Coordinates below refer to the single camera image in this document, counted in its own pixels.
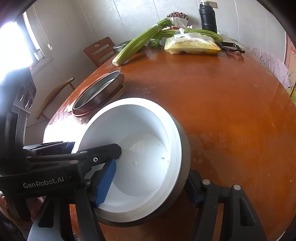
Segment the person left hand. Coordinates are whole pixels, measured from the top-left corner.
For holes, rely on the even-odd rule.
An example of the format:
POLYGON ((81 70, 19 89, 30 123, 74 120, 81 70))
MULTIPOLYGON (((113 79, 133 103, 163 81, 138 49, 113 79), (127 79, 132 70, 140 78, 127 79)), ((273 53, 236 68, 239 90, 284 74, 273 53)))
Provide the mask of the person left hand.
POLYGON ((17 215, 14 215, 9 208, 9 202, 7 198, 4 196, 3 192, 1 192, 1 213, 8 219, 10 220, 13 224, 16 225, 16 227, 20 230, 22 233, 22 236, 25 238, 25 240, 28 238, 31 226, 33 222, 36 219, 36 216, 38 214, 38 211, 43 204, 43 198, 38 197, 38 198, 32 198, 29 200, 30 207, 29 207, 29 212, 31 215, 31 220, 30 221, 22 221, 17 215))

